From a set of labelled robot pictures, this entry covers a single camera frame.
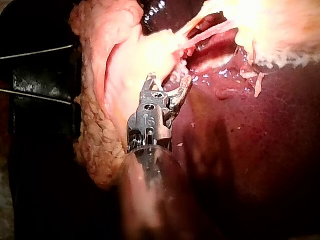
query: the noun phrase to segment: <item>dark red organ surface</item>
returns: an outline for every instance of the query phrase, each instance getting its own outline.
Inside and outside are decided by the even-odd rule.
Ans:
[[[228,237],[320,232],[319,64],[269,70],[254,98],[255,80],[239,75],[241,49],[225,66],[196,71],[201,61],[234,51],[232,34],[203,41],[188,61],[194,83],[174,122],[173,153]]]

